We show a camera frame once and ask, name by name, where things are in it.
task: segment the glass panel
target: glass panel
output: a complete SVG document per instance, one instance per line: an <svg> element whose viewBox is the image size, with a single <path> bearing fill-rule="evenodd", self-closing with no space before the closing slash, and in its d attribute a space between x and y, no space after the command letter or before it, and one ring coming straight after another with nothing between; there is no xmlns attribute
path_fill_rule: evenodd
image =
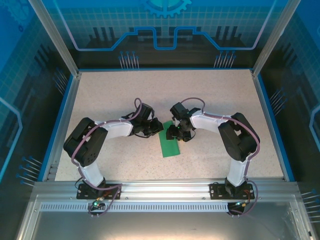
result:
<svg viewBox="0 0 320 240"><path fill-rule="evenodd" d="M261 76L302 193L320 192L320 2L301 1ZM319 205L310 198L308 207ZM318 207L312 217L319 216ZM320 224L314 223L320 234Z"/></svg>
<svg viewBox="0 0 320 240"><path fill-rule="evenodd" d="M33 240L295 240L287 203L259 203L250 216L215 212L109 212L91 219L84 212L41 212Z"/></svg>
<svg viewBox="0 0 320 240"><path fill-rule="evenodd" d="M81 69L251 68L287 0L45 0Z"/></svg>
<svg viewBox="0 0 320 240"><path fill-rule="evenodd" d="M70 72L26 0L0 2L0 38L0 232L14 239Z"/></svg>

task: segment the enclosure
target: enclosure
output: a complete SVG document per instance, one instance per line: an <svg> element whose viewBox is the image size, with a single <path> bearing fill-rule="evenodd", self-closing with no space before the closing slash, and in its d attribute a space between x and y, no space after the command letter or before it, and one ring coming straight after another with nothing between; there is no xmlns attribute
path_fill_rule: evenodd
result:
<svg viewBox="0 0 320 240"><path fill-rule="evenodd" d="M1 239L318 239L319 11L315 0L2 0ZM137 97L161 123L189 97L245 115L261 149L250 214L212 199L230 156L196 129L170 157L158 134L105 141L97 165L123 185L91 219L64 142L81 119L119 119Z"/></svg>

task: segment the transparent wall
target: transparent wall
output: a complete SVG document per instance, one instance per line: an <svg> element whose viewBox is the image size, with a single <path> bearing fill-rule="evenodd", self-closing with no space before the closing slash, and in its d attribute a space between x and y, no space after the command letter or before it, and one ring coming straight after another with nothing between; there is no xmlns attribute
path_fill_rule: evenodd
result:
<svg viewBox="0 0 320 240"><path fill-rule="evenodd" d="M287 0L45 0L81 69L251 68Z"/></svg>
<svg viewBox="0 0 320 240"><path fill-rule="evenodd" d="M14 239L70 72L28 1L0 1L0 37L0 232Z"/></svg>
<svg viewBox="0 0 320 240"><path fill-rule="evenodd" d="M302 193L312 189L320 192L319 12L319 1L301 1L261 71L293 175ZM318 208L314 209L316 212L311 215L319 215ZM319 235L320 225L314 224Z"/></svg>

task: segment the gear logo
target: gear logo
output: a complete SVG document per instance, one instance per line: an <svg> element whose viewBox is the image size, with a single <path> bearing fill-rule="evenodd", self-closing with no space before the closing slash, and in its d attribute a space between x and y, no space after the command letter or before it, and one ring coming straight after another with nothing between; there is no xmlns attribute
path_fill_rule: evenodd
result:
<svg viewBox="0 0 320 240"><path fill-rule="evenodd" d="M187 9L187 5L191 4L191 0L142 0L144 9L150 14L155 14L158 18L168 16L174 17L180 14L182 10Z"/></svg>
<svg viewBox="0 0 320 240"><path fill-rule="evenodd" d="M30 13L28 0L0 0L0 7L7 7L11 16L21 26Z"/></svg>

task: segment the metal plate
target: metal plate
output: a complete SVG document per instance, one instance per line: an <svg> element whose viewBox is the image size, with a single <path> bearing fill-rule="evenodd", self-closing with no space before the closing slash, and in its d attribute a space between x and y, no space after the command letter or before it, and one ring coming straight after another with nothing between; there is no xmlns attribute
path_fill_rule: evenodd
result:
<svg viewBox="0 0 320 240"><path fill-rule="evenodd" d="M210 198L211 200L247 200L248 195L246 193L238 194L235 197L231 197L227 191L225 190L225 184L224 183L213 183L209 184L210 189ZM248 190L250 193L250 199L255 199L255 193L254 189L252 187L252 184L246 184L243 186L243 190Z"/></svg>
<svg viewBox="0 0 320 240"><path fill-rule="evenodd" d="M107 185L105 185L105 188L110 188L110 187L113 187L115 185L116 184L107 184ZM105 200L112 200L114 195L116 194L117 190L118 190L118 188L114 188L114 189L110 190L110 194L105 196L104 199ZM119 192L117 194L115 199L119 200L120 199L120 195L121 195L121 192ZM97 194L92 192L90 187L86 186L83 183L79 184L78 191L76 193L76 199L95 200L96 198L98 198Z"/></svg>

